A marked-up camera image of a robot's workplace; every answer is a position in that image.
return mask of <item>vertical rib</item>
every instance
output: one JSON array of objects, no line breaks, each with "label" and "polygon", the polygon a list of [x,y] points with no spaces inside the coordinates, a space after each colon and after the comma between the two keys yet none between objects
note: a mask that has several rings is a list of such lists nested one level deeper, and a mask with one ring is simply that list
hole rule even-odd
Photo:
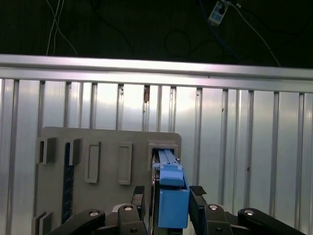
[{"label": "vertical rib", "polygon": [[193,185],[199,184],[201,118],[202,118],[202,89],[197,89]]},{"label": "vertical rib", "polygon": [[247,163],[246,163],[246,186],[244,205],[250,205],[251,189],[251,162],[252,162],[252,136],[253,136],[253,110],[254,110],[254,92],[249,92],[248,96],[248,130],[247,130]]},{"label": "vertical rib", "polygon": [[299,97],[299,119],[298,119],[298,147],[297,147],[297,169],[295,188],[295,215],[294,228],[300,229],[300,204],[301,204],[301,182],[302,182],[302,155],[303,155],[303,131],[304,128],[304,94]]},{"label": "vertical rib", "polygon": [[225,190],[225,161],[226,161],[226,135],[227,135],[228,91],[223,91],[222,97],[222,130],[221,130],[221,158],[219,181],[219,204],[224,204]]},{"label": "vertical rib", "polygon": [[92,84],[91,87],[91,104],[90,104],[90,129],[96,126],[96,105],[97,105],[97,84]]},{"label": "vertical rib", "polygon": [[279,122],[279,93],[274,93],[272,162],[271,162],[271,175],[270,175],[271,184],[270,184],[270,193],[269,193],[269,214],[271,216],[275,216],[277,151],[278,151],[278,122]]},{"label": "vertical rib", "polygon": [[6,204],[6,224],[5,224],[6,235],[11,235],[11,229],[12,229],[18,102],[19,102],[19,82],[17,80],[14,80],[13,81],[13,104],[12,104],[12,117],[11,117],[9,168],[8,168],[9,169],[8,193],[7,193],[7,204]]},{"label": "vertical rib", "polygon": [[169,132],[175,132],[175,120],[176,120],[176,87],[171,87],[170,94],[170,113],[169,113]]}]

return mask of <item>black clamp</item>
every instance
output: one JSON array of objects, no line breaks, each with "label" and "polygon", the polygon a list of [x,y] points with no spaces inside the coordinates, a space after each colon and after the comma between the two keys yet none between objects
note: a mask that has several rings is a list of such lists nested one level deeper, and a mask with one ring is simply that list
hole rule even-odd
[{"label": "black clamp", "polygon": [[83,211],[48,235],[147,235],[143,222],[144,187],[136,187],[131,204],[123,204],[107,216],[102,210]]},{"label": "black clamp", "polygon": [[197,235],[304,235],[302,232],[254,208],[235,216],[222,206],[207,204],[201,186],[191,186],[189,215]]}]

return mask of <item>dark background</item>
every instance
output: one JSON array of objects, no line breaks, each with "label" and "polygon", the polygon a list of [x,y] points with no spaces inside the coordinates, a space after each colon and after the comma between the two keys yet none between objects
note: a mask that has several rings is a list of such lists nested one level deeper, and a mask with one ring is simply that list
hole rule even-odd
[{"label": "dark background", "polygon": [[[49,1],[55,11],[58,0]],[[209,15],[216,0],[203,2]],[[241,10],[283,67],[313,68],[312,0],[238,2],[267,24]],[[100,0],[94,8],[97,13],[90,0],[64,2],[59,26],[79,57],[277,66],[261,39],[232,8],[215,29],[240,60],[216,41],[198,0]],[[45,55],[53,23],[45,0],[0,0],[0,17],[0,53]],[[125,35],[132,50],[108,24]],[[59,33],[55,55],[76,56]]]}]

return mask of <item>rectangular slot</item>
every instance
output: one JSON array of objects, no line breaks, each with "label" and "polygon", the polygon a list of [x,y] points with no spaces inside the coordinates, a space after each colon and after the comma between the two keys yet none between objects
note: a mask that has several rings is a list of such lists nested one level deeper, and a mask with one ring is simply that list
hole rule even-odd
[{"label": "rectangular slot", "polygon": [[56,138],[38,138],[36,163],[54,163],[56,154]]},{"label": "rectangular slot", "polygon": [[86,155],[86,172],[85,181],[87,183],[96,184],[98,182],[100,157],[100,142],[90,144]]},{"label": "rectangular slot", "polygon": [[39,162],[42,163],[44,160],[44,148],[45,148],[45,142],[40,141],[40,146],[39,146]]},{"label": "rectangular slot", "polygon": [[77,165],[79,163],[81,139],[68,140],[69,147],[69,165]]},{"label": "rectangular slot", "polygon": [[152,167],[152,158],[156,151],[170,149],[173,154],[178,158],[180,162],[180,152],[179,147],[175,142],[172,141],[149,141],[148,147],[148,166],[147,170],[151,170]]},{"label": "rectangular slot", "polygon": [[46,213],[42,213],[38,215],[37,217],[34,217],[32,219],[32,225],[31,225],[31,235],[39,235],[39,222],[40,219],[45,215]]},{"label": "rectangular slot", "polygon": [[52,228],[52,213],[45,214],[39,219],[39,235],[46,235],[51,232]]},{"label": "rectangular slot", "polygon": [[118,183],[130,185],[132,176],[132,142],[123,142],[118,150]]}]

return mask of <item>blue plastic part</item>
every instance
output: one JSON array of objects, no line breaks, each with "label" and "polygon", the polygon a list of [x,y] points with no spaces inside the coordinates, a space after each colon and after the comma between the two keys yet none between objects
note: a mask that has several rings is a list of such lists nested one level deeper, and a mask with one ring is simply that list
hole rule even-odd
[{"label": "blue plastic part", "polygon": [[160,170],[158,226],[185,229],[188,225],[189,186],[183,167],[170,150],[159,150],[158,154],[160,163],[154,164],[154,168]]},{"label": "blue plastic part", "polygon": [[183,187],[183,169],[170,150],[160,150],[160,185]]},{"label": "blue plastic part", "polygon": [[183,189],[160,189],[158,226],[185,229],[188,225],[189,186]]}]

